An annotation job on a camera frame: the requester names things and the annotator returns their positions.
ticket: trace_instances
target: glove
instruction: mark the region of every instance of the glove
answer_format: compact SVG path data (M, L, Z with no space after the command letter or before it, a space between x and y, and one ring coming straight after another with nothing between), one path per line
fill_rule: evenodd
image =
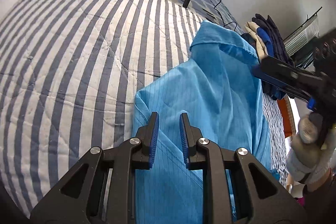
M293 137L286 161L287 170L295 181L301 181L306 174L311 173L305 184L312 184L320 180L330 168L330 158L336 148L336 127L332 127L325 143L319 148L315 142L321 131L322 120L321 115L312 112L299 122L299 132Z

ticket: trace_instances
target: light blue fabric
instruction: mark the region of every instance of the light blue fabric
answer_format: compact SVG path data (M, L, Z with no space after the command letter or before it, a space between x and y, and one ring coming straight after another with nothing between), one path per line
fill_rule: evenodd
M137 170L137 223L202 223L202 172L188 171L181 152L179 116L220 147L245 147L271 166L261 81L250 68L255 50L237 33L204 21L189 61L137 92L134 135L151 112L159 113L159 137L151 170Z

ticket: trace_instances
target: black cable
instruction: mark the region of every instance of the black cable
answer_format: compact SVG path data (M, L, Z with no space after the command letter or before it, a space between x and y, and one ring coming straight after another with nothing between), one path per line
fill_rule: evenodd
M219 5L219 4L221 4L222 3L222 0L219 0L219 2L213 7L214 8L214 10L215 11L217 11L217 13L220 15L220 18L222 19L222 21L223 21L223 27L225 27L225 26L227 26L227 25L229 25L229 24L231 24L231 23L235 23L236 24L236 26L235 26L235 29L234 29L234 31L236 31L236 28L237 28L237 22L235 22L235 21L232 21L232 22L230 22L230 23L228 23L228 24L225 24L225 22L224 22L224 19L223 19L223 17L222 17L222 14L221 14L221 12L219 12L219 10L217 10L216 9L216 7Z
M235 23L235 24L236 24L235 29L233 30L233 31L235 32L235 31L236 31L236 28L237 28L237 26L238 26L238 23L235 22L235 21L231 21L231 22L225 24L224 27L228 26L228 25L231 24L231 23Z

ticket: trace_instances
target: bed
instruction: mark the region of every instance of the bed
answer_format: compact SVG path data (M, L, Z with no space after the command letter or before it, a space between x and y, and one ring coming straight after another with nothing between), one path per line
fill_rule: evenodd
M0 170L26 215L92 146L132 134L137 90L188 60L219 0L20 0L0 23ZM235 21L221 3L224 23ZM227 28L242 34L235 24ZM284 185L277 102L263 96L272 168Z

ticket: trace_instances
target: metal screw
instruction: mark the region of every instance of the metal screw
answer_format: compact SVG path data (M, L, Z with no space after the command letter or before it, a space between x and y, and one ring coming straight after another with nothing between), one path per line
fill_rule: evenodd
M91 154L98 154L100 152L100 148L98 146L95 146L90 149Z
M245 156L245 155L247 155L248 150L246 148L242 147L242 148L238 149L238 153L239 153L239 155Z
M202 145L206 145L209 143L209 140L207 138L200 138L198 142Z
M131 144L138 144L140 142L140 139L139 138L132 138L132 139L129 140L129 142Z

